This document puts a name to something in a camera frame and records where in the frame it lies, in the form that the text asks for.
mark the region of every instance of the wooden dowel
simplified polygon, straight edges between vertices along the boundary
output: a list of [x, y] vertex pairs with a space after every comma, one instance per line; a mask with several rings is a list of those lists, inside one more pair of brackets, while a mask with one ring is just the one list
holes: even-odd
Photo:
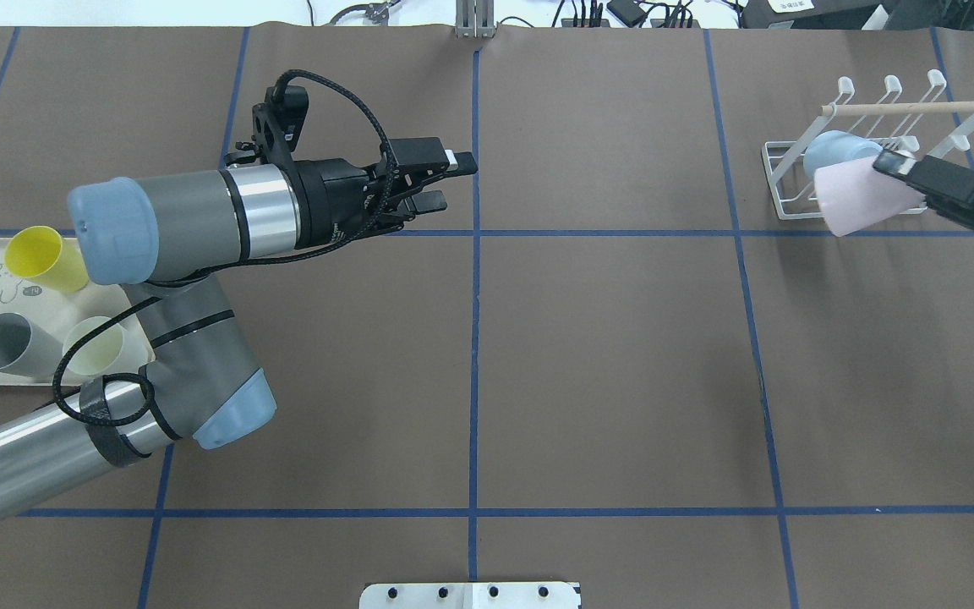
[[[836, 116], [881, 116], [888, 114], [937, 114], [974, 112], [974, 101], [923, 101], [909, 104], [847, 104], [836, 107]], [[822, 107], [822, 116], [832, 116], [831, 105]]]

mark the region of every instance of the power adapter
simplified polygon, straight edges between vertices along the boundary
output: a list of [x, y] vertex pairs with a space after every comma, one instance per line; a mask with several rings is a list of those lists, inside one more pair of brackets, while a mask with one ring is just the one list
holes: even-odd
[[645, 11], [633, 0], [611, 0], [607, 3], [607, 10], [618, 17], [626, 27], [638, 27], [645, 23]]

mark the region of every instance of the silver metal ring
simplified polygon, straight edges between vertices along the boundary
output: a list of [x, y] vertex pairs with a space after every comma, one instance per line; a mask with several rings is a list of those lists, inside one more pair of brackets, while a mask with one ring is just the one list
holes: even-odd
[[298, 205], [285, 174], [273, 165], [228, 169], [247, 216], [250, 257], [293, 250], [300, 231]]

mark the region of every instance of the white wire rack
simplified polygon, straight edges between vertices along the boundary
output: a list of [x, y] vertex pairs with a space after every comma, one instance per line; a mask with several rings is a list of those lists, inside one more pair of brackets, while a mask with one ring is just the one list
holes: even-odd
[[[949, 114], [950, 112], [971, 112], [971, 116], [964, 120], [959, 127], [946, 135], [927, 154], [943, 157], [952, 149], [967, 151], [970, 143], [967, 135], [974, 131], [974, 101], [936, 101], [946, 91], [946, 78], [937, 69], [927, 72], [928, 88], [916, 103], [897, 103], [901, 93], [900, 78], [889, 74], [885, 77], [885, 93], [874, 104], [850, 104], [855, 96], [855, 84], [851, 78], [842, 76], [836, 80], [838, 94], [828, 105], [822, 107], [822, 112], [814, 119], [811, 126], [803, 131], [795, 141], [765, 142], [762, 146], [762, 159], [765, 163], [765, 177], [769, 181], [769, 192], [773, 196], [776, 215], [781, 220], [804, 220], [808, 218], [822, 218], [822, 212], [817, 211], [817, 197], [814, 195], [814, 181], [808, 180], [803, 172], [802, 161], [807, 154], [807, 146], [817, 135], [822, 134], [824, 128], [838, 116], [858, 117], [846, 131], [858, 134], [873, 142], [878, 142], [884, 149], [919, 151], [919, 140], [911, 131], [917, 126], [924, 114]], [[903, 116], [899, 123], [887, 134], [881, 134], [881, 126], [886, 116]], [[927, 207], [916, 207], [904, 213], [923, 213]]]

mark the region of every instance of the cup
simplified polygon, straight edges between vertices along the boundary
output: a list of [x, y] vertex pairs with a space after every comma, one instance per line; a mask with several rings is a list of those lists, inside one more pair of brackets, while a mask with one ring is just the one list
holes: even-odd
[[923, 204], [922, 193], [871, 167], [874, 157], [817, 170], [814, 192], [829, 231], [842, 236]]
[[30, 378], [50, 377], [62, 358], [62, 344], [17, 313], [0, 313], [0, 371]]
[[807, 154], [803, 155], [803, 171], [813, 180], [814, 174], [820, 168], [836, 165], [838, 162], [855, 161], [856, 158], [877, 156], [881, 151], [882, 147], [878, 142], [871, 142], [861, 136], [844, 131], [824, 131], [807, 146]]
[[80, 251], [51, 227], [29, 227], [14, 235], [3, 262], [16, 277], [62, 293], [77, 292], [89, 282]]
[[[98, 315], [81, 320], [66, 332], [62, 354], [74, 346], [89, 332], [94, 331], [109, 317]], [[66, 364], [66, 370], [81, 376], [113, 374], [119, 371], [138, 371], [148, 362], [145, 343], [127, 332], [123, 325], [115, 324], [93, 338]]]

